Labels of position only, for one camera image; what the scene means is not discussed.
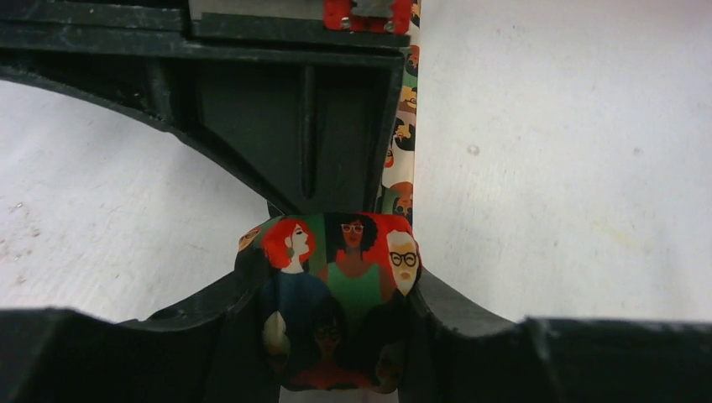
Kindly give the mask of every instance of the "woman with black curly hair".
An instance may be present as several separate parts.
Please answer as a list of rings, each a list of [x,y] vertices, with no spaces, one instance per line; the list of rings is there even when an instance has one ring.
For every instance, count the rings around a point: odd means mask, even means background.
[[[327,262],[319,278],[347,312],[348,332],[361,326],[366,313],[394,291],[388,270],[364,261],[378,237],[373,219],[364,214],[329,214],[324,217],[327,236]]]

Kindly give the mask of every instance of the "red metal part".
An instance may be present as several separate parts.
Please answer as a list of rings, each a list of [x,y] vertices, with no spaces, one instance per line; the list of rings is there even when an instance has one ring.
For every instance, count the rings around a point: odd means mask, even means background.
[[[393,32],[388,34],[404,35],[408,32],[411,23],[412,0],[395,0],[391,10],[393,18]],[[327,29],[353,31],[353,32],[373,32],[377,34],[387,33],[385,26],[389,22],[387,18],[367,18],[353,16],[351,14],[351,0],[324,0],[324,26]]]

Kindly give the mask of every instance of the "red hair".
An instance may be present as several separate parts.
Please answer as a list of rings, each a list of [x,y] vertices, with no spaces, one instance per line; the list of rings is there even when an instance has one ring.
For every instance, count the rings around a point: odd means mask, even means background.
[[[309,251],[299,257],[299,263],[306,262],[312,254],[314,249],[317,247],[317,241],[314,239],[314,233],[306,225],[306,222],[302,220],[297,220],[296,218],[285,218],[279,220],[272,228],[270,228],[267,233],[264,234],[262,238],[262,249],[264,254],[267,256],[267,260],[270,261],[272,266],[276,269],[284,269],[287,267],[291,261],[290,255],[287,253],[287,245],[285,239],[291,238],[294,233],[294,228],[300,226],[301,230],[306,233],[306,246]]]

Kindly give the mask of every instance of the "man with white hair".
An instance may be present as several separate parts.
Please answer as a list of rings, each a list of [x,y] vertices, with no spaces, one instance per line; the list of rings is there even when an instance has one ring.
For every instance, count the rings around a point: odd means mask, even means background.
[[[407,232],[394,230],[386,235],[386,241],[395,287],[403,296],[407,296],[416,282],[420,267],[416,240]]]

